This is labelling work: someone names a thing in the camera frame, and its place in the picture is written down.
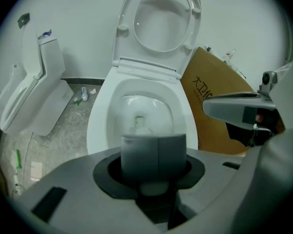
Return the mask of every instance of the toilet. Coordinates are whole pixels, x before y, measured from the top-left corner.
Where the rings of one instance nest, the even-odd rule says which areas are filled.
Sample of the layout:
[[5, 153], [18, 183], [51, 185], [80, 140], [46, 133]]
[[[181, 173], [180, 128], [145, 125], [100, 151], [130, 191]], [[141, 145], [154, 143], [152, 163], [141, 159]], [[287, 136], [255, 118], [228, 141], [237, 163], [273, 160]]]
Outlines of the toilet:
[[186, 134], [197, 149], [193, 114], [180, 83], [201, 20], [200, 0], [125, 0], [112, 68], [92, 107], [89, 154], [121, 145], [121, 136]]
[[74, 93], [61, 80], [65, 71], [58, 40], [38, 40], [34, 24], [23, 26], [22, 64], [12, 65], [10, 80], [0, 94], [0, 128], [7, 134], [24, 129], [47, 136]]

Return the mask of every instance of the small bottle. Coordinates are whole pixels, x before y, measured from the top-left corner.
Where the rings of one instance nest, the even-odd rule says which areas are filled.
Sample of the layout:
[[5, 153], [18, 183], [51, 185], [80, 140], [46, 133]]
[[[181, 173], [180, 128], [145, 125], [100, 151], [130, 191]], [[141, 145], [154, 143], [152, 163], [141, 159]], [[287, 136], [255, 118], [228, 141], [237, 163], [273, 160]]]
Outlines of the small bottle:
[[86, 87], [82, 87], [82, 99], [84, 101], [88, 100], [88, 94], [87, 94], [87, 89]]

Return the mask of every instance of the toilet seat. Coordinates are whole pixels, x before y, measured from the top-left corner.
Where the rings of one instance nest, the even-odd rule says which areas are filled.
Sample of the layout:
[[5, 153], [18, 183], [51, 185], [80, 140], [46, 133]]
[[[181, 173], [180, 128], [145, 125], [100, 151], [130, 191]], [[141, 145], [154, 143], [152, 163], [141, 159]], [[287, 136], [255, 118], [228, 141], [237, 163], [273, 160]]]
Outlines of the toilet seat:
[[[114, 37], [112, 68], [88, 122], [89, 154], [120, 146], [127, 130], [136, 134], [186, 133], [187, 147], [197, 148], [194, 117], [179, 79], [194, 49], [201, 4], [200, 0], [183, 1], [124, 1]], [[138, 29], [140, 23], [146, 27]], [[142, 103], [131, 103], [138, 97]], [[161, 109], [156, 109], [154, 100]], [[152, 110], [147, 106], [150, 103], [154, 103]]]
[[21, 106], [43, 75], [42, 60], [38, 37], [33, 23], [24, 25], [22, 37], [22, 59], [26, 77], [20, 82], [9, 98], [0, 121], [0, 128], [5, 132], [11, 125]]
[[171, 79], [150, 74], [146, 78], [176, 82], [191, 58], [200, 20], [200, 0], [125, 0], [117, 22], [112, 65], [121, 66], [123, 74], [145, 78], [141, 70], [161, 72]]

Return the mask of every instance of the toilet tank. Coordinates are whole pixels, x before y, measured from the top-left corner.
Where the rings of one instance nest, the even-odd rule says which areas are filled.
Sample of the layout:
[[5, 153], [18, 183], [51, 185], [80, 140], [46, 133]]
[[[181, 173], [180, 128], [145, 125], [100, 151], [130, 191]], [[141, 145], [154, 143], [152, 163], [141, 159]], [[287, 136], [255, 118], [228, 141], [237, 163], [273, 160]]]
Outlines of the toilet tank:
[[39, 46], [43, 73], [60, 78], [65, 71], [65, 66], [58, 40], [52, 36], [44, 37], [39, 40]]

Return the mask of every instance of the toilet bowl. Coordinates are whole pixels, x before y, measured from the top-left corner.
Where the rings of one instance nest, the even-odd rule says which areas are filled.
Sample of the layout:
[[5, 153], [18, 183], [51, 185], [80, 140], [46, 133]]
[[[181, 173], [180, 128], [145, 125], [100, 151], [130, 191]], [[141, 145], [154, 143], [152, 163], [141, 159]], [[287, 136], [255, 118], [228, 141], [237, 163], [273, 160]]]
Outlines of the toilet bowl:
[[89, 154], [121, 145], [121, 136], [186, 134], [197, 149], [193, 114], [180, 83], [197, 38], [200, 0], [125, 0], [112, 68], [91, 110]]
[[27, 129], [46, 136], [74, 93], [60, 80], [65, 67], [57, 39], [48, 36], [38, 41], [32, 22], [23, 28], [23, 64], [12, 66], [0, 95], [0, 128], [7, 134]]

